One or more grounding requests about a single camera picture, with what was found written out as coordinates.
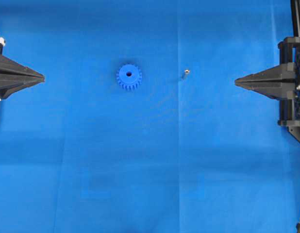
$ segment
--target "metal screw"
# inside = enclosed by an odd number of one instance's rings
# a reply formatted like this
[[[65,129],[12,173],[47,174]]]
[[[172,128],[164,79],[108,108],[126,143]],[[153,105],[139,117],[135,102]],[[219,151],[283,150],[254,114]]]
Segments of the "metal screw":
[[[183,79],[186,79],[190,73],[191,71],[189,69],[186,69],[183,74]]]

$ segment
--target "blue cloth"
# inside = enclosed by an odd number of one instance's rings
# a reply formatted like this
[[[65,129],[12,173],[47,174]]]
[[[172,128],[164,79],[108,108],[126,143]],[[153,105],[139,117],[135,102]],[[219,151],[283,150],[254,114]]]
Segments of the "blue cloth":
[[[278,64],[288,0],[0,0],[0,32],[46,76],[0,103],[0,232],[295,231],[300,144],[234,86]]]

